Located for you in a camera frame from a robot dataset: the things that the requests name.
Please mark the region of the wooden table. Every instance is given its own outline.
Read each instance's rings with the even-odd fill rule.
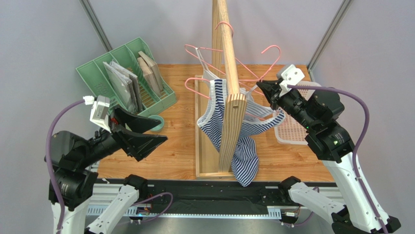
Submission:
[[[200,64],[159,64],[159,67],[161,75],[177,97],[177,103],[160,114],[165,119],[165,126],[159,134],[166,135],[169,139],[140,162],[126,156],[122,150],[106,157],[99,164],[99,177],[124,178],[135,174],[147,179],[196,179],[195,99],[194,93],[184,87],[184,82],[189,77],[201,75],[203,70]],[[248,67],[260,76],[269,65]],[[282,67],[283,65],[275,65],[265,79],[276,79],[275,74]],[[306,74],[304,80],[310,80],[306,67],[297,67]],[[253,78],[242,66],[238,66],[238,76],[240,79]],[[256,93],[253,96],[259,104],[269,105],[263,96]],[[328,170],[308,146],[279,144],[273,129],[253,138],[260,158],[255,181],[281,181],[289,176],[296,176],[302,181],[333,181]]]

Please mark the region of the blue and white striped fabric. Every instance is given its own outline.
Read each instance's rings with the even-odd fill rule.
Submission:
[[[225,112],[225,100],[227,98],[226,80],[214,79],[210,81],[211,100],[207,104],[206,112],[201,116],[197,125],[209,137],[213,146],[219,152],[222,138],[222,127]],[[259,117],[265,117],[272,113],[267,107],[248,101],[247,112]],[[263,133],[264,131],[279,125],[284,120],[284,113],[259,121],[257,118],[245,115],[241,132],[232,158],[232,171],[235,178],[242,186],[249,185],[258,172],[259,159],[256,153],[255,141],[249,136]]]

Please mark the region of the white wall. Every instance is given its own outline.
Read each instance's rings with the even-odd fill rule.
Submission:
[[[2,0],[0,15],[0,233],[52,233],[46,133],[91,94],[75,68],[105,50],[76,0]],[[92,136],[89,109],[69,111],[56,130]]]
[[[235,30],[235,55],[242,62],[307,64],[341,0],[227,0]],[[146,41],[158,63],[198,63],[184,44],[211,46],[211,0],[91,0],[114,48],[136,38]],[[210,53],[205,59],[210,61]]]
[[[314,78],[350,91],[369,106],[369,131],[359,150],[379,202],[398,217],[397,233],[413,233],[415,209],[415,1],[354,1],[325,49]],[[342,124],[355,139],[361,107],[342,98]]]

